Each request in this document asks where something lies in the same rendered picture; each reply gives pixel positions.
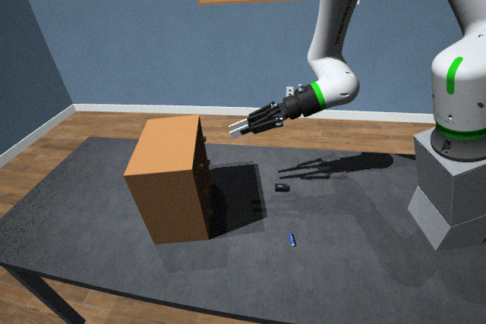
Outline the brown wooden drawer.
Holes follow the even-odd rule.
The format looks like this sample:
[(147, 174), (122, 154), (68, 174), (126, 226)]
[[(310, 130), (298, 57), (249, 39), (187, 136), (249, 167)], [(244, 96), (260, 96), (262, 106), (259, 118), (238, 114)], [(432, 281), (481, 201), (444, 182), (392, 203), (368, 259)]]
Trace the brown wooden drawer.
[(198, 129), (197, 129), (197, 145), (200, 153), (200, 160), (202, 159), (203, 142), (206, 142), (206, 137), (203, 137), (201, 126), (200, 126), (200, 119), (199, 119)]
[(208, 193), (209, 201), (210, 201), (210, 184), (214, 185), (213, 180), (210, 179), (210, 171), (209, 171), (209, 167), (207, 165), (207, 185), (206, 185), (206, 187), (209, 188), (209, 193)]
[(199, 198), (200, 198), (200, 204), (201, 204), (201, 208), (202, 208), (203, 214), (204, 214), (205, 194), (206, 193), (209, 193), (209, 188), (206, 188), (205, 181), (204, 181), (203, 170), (201, 170), (201, 173), (200, 173)]
[(200, 163), (200, 156), (196, 144), (195, 153), (194, 153), (193, 173), (194, 173), (194, 179), (196, 182), (198, 194), (199, 194), (199, 186), (200, 186), (200, 170), (204, 170), (204, 164)]
[(206, 154), (206, 150), (205, 150), (205, 146), (203, 146), (203, 155), (202, 155), (202, 164), (204, 164), (204, 179), (205, 179), (205, 183), (206, 183), (206, 179), (207, 179), (207, 165), (210, 165), (210, 160), (208, 159), (207, 160), (207, 154)]
[(208, 236), (209, 236), (210, 215), (213, 214), (213, 209), (210, 209), (210, 210), (209, 209), (210, 209), (210, 203), (209, 203), (208, 196), (206, 194), (204, 220), (205, 220), (205, 224), (206, 224), (206, 227), (207, 227)]

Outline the grey 9v battery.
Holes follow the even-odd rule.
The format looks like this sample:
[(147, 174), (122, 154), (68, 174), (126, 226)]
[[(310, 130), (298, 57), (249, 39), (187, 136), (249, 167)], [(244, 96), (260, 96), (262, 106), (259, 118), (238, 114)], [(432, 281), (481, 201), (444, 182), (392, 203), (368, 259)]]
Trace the grey 9v battery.
[(287, 184), (275, 184), (275, 192), (287, 192)]

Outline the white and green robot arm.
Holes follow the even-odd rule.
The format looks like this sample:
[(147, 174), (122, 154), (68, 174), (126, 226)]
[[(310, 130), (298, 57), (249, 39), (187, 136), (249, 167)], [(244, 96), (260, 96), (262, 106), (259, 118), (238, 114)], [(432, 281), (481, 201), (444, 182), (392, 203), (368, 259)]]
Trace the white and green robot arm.
[[(318, 81), (294, 91), (306, 118), (350, 103), (359, 81), (342, 56), (349, 21), (358, 0), (320, 0), (308, 64)], [(454, 162), (486, 159), (486, 0), (447, 0), (463, 38), (439, 53), (431, 65), (433, 150)]]

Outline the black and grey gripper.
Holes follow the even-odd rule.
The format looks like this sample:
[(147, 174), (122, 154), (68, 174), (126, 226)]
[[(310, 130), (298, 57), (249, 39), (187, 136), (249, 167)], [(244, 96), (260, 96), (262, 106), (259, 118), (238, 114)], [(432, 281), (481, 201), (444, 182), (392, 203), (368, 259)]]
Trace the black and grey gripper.
[(229, 125), (231, 130), (229, 133), (232, 139), (250, 132), (258, 134), (275, 127), (282, 127), (284, 120), (287, 118), (293, 120), (301, 117), (301, 112), (295, 97), (290, 95), (283, 98), (282, 103), (275, 104), (275, 102), (271, 102), (248, 116), (248, 119)]

